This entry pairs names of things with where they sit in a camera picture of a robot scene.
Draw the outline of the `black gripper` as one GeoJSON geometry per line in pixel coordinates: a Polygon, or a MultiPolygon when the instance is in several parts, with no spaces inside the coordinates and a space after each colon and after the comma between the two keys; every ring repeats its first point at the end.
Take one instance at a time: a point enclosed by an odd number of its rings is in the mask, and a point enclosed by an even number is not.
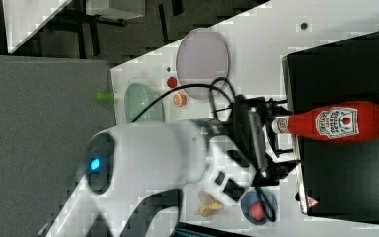
{"type": "Polygon", "coordinates": [[[271,155],[291,153],[292,149],[279,149],[272,122],[277,116],[288,116],[290,111],[282,101],[264,97],[246,98],[237,95],[232,105],[232,130],[240,150],[256,170],[255,187],[278,186],[280,181],[297,166],[295,160],[274,162],[271,155]]]}

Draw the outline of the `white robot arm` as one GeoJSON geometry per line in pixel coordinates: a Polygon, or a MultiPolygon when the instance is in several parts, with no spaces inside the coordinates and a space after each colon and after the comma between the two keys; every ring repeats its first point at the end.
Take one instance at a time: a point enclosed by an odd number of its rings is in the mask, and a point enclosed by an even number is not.
{"type": "Polygon", "coordinates": [[[89,237],[102,221],[110,237],[171,237],[188,184],[224,206],[239,204],[251,187],[277,185],[298,163],[274,162],[265,150],[273,106],[238,95],[225,121],[136,122],[96,134],[73,193],[79,217],[52,235],[89,237]]]}

